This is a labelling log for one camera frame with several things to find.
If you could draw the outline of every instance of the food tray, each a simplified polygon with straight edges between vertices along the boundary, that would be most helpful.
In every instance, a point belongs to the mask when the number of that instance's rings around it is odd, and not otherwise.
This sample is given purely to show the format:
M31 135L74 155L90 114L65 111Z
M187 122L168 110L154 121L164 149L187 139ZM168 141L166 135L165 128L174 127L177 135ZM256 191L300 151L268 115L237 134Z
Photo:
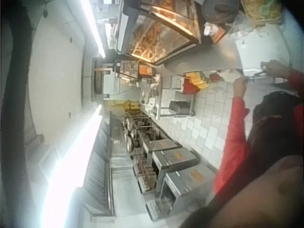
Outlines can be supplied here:
M248 12L247 12L247 9L246 9L246 0L241 0L241 3L242 3L242 6L244 8L244 11L246 13L247 18L251 21L252 25L254 25L254 26L264 25L266 23L269 23L269 24L282 24L282 22L283 22L283 14L282 14L282 12L281 12L281 15L279 17L275 18L275 19L262 19L262 20L252 19L248 15Z

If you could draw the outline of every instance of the white tile wall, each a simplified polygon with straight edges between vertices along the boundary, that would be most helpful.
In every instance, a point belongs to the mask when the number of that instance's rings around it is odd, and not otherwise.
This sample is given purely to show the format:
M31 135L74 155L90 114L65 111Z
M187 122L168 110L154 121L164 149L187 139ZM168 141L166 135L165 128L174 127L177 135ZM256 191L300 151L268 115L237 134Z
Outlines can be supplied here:
M264 95L280 90L269 83L271 81L264 84L249 83L247 86L244 100L250 113L245 118L246 136L252 127L254 107L262 101ZM173 97L174 91L166 90L162 99L168 104ZM195 117L161 119L157 123L166 129L172 138L176 138L179 143L189 149L195 149L204 159L218 168L228 132L232 98L232 83L212 83L208 89L196 94Z

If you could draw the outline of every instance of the worker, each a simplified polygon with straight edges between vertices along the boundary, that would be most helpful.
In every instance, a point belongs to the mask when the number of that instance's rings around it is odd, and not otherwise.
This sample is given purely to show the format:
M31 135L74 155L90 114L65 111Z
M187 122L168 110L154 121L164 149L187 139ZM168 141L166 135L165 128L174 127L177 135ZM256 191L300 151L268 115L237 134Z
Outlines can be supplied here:
M275 60L262 62L262 67L272 77L288 79L304 95L302 73ZM254 108L246 141L246 77L237 79L233 87L228 134L215 178L216 196L206 208L191 214L181 228L293 227L304 200L303 100L283 92L264 96Z

